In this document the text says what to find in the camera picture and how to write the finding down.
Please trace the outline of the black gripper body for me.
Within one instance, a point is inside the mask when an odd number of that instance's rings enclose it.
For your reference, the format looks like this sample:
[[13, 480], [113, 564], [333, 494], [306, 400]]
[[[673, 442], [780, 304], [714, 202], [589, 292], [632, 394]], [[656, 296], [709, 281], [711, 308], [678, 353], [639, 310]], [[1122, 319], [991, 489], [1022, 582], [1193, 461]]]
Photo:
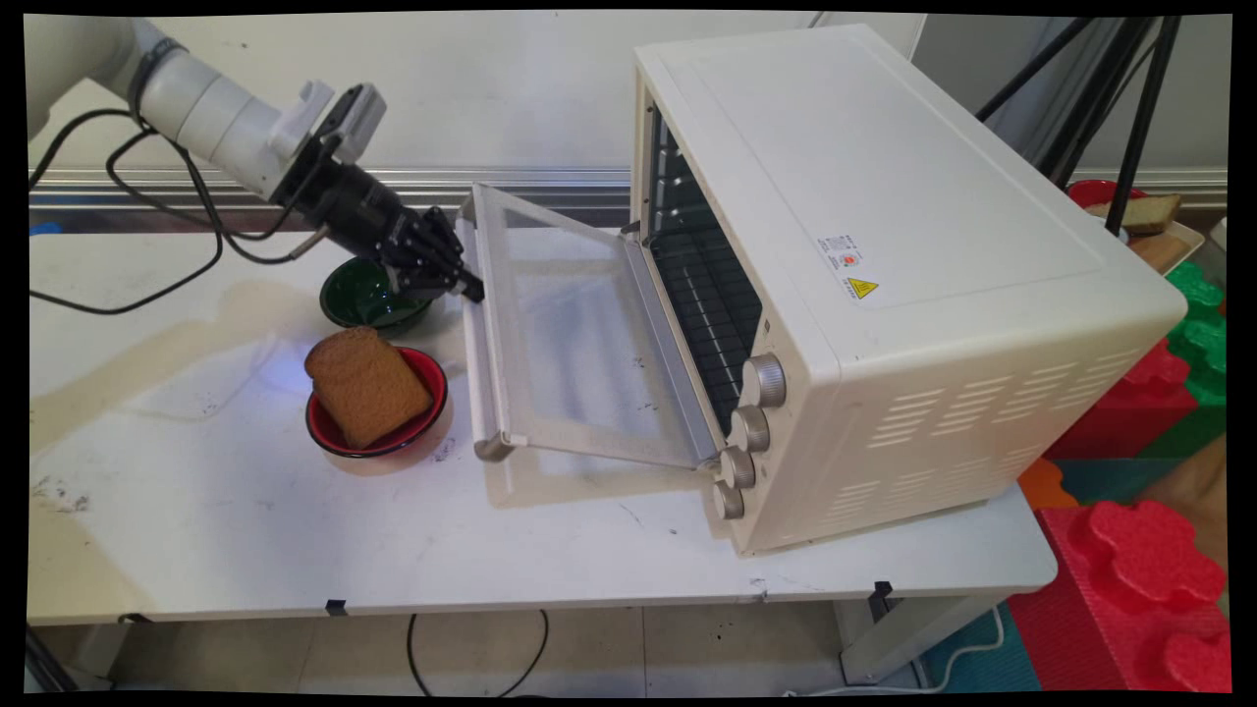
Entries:
[[324, 146], [305, 146], [279, 182], [279, 205], [353, 255], [414, 268], [434, 254], [430, 224], [392, 189]]

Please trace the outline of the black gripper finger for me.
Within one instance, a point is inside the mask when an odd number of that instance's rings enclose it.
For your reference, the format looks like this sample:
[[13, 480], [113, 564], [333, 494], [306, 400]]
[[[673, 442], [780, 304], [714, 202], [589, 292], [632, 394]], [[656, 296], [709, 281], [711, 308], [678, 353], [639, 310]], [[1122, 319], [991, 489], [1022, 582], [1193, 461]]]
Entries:
[[459, 242], [453, 221], [439, 206], [427, 208], [422, 213], [422, 281], [466, 283], [470, 273], [463, 253], [463, 242]]
[[481, 301], [485, 297], [484, 282], [468, 269], [466, 264], [458, 267], [390, 267], [390, 288], [393, 294], [405, 299], [439, 299], [444, 294], [463, 297], [463, 299]]

